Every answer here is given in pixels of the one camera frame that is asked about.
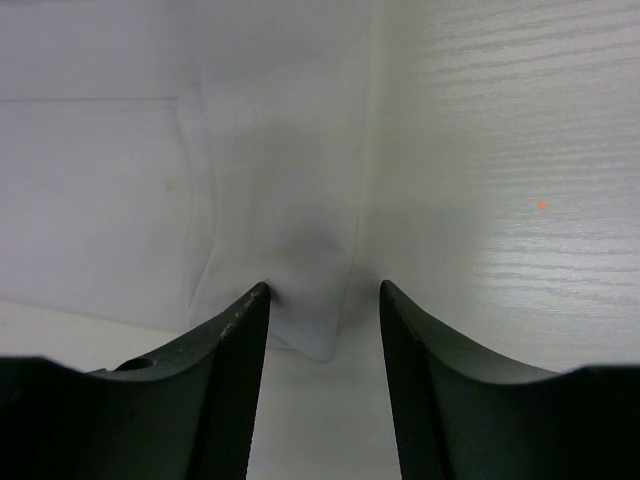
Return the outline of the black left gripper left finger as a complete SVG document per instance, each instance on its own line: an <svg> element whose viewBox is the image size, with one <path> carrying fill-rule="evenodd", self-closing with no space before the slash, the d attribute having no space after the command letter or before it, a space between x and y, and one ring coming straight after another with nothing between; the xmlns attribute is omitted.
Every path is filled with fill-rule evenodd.
<svg viewBox="0 0 640 480"><path fill-rule="evenodd" d="M243 479L269 326L259 283L113 370L1 361L5 479Z"/></svg>

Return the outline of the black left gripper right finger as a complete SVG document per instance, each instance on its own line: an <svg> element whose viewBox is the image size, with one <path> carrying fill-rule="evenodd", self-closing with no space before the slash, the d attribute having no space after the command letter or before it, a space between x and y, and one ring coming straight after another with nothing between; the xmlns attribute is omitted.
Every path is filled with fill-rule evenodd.
<svg viewBox="0 0 640 480"><path fill-rule="evenodd" d="M405 479L635 479L639 369L537 368L475 342L393 282L379 293Z"/></svg>

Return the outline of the white t shirt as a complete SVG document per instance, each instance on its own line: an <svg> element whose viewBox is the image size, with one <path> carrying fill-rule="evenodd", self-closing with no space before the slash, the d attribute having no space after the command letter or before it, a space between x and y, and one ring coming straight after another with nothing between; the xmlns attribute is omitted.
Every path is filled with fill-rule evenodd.
<svg viewBox="0 0 640 480"><path fill-rule="evenodd" d="M251 285L326 361L354 261L370 1L5 1L1 295L180 329Z"/></svg>

